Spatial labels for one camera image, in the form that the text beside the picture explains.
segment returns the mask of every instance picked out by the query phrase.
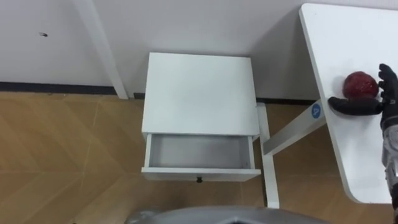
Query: blue circular sticker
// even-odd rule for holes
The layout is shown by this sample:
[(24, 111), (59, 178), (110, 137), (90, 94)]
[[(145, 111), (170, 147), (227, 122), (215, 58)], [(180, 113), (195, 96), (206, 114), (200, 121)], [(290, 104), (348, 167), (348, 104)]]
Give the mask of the blue circular sticker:
[(321, 107), (319, 106), (318, 103), (312, 105), (311, 114), (312, 117), (315, 119), (319, 118), (319, 116), (321, 115)]

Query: black glove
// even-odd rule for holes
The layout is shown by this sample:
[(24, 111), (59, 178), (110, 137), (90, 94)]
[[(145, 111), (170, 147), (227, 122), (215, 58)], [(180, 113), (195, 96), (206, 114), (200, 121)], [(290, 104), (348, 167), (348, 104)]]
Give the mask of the black glove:
[(382, 102), (374, 98), (360, 98), (354, 100), (329, 98), (330, 106), (340, 113), (354, 116), (376, 115), (382, 112), (381, 128), (385, 130), (389, 126), (398, 124), (398, 79), (397, 75), (387, 65), (380, 64), (379, 82)]
[(383, 89), (383, 114), (380, 125), (384, 131), (389, 126), (398, 124), (398, 79), (388, 65), (380, 64), (379, 69), (379, 77), (383, 80), (379, 82), (379, 87)]

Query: wooden floor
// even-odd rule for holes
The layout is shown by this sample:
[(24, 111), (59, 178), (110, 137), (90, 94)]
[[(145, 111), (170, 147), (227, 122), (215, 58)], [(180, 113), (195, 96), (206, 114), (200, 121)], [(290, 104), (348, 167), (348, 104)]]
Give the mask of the wooden floor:
[[(264, 206), (260, 177), (242, 184), (143, 179), (143, 105), (115, 96), (0, 93), (0, 223), (119, 224), (148, 207)], [(267, 105), (271, 134), (304, 109)], [(390, 205), (345, 195), (326, 126), (276, 155), (275, 166), (286, 210), (332, 223), (392, 223)]]

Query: table leg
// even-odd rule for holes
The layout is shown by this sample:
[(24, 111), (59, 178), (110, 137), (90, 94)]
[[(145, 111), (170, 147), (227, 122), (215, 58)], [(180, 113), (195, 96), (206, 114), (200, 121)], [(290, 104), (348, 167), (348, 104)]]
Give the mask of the table leg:
[(275, 176), (274, 158), (272, 154), (264, 155), (264, 143), (269, 139), (267, 111), (264, 103), (257, 104), (260, 127), (260, 145), (262, 154), (262, 174), (265, 185), (264, 205), (268, 208), (279, 208), (278, 187)]
[(322, 103), (318, 100), (286, 127), (270, 138), (267, 111), (264, 103), (257, 104), (257, 113), (259, 116), (260, 127), (262, 173), (264, 175), (264, 185), (266, 188), (266, 202), (264, 202), (264, 204), (269, 208), (279, 208), (274, 154), (318, 129), (326, 123), (326, 120), (322, 110)]
[(263, 144), (263, 155), (277, 154), (281, 150), (300, 140), (302, 137), (323, 126), (325, 123), (326, 119), (323, 114), (322, 103), (321, 100), (318, 100), (286, 127), (266, 141)]

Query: white nightstand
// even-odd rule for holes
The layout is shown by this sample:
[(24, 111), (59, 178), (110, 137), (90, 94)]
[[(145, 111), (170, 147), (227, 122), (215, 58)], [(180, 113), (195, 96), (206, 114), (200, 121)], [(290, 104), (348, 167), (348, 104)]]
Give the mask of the white nightstand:
[(260, 175), (252, 148), (259, 118), (250, 58), (151, 53), (142, 133), (147, 179)]

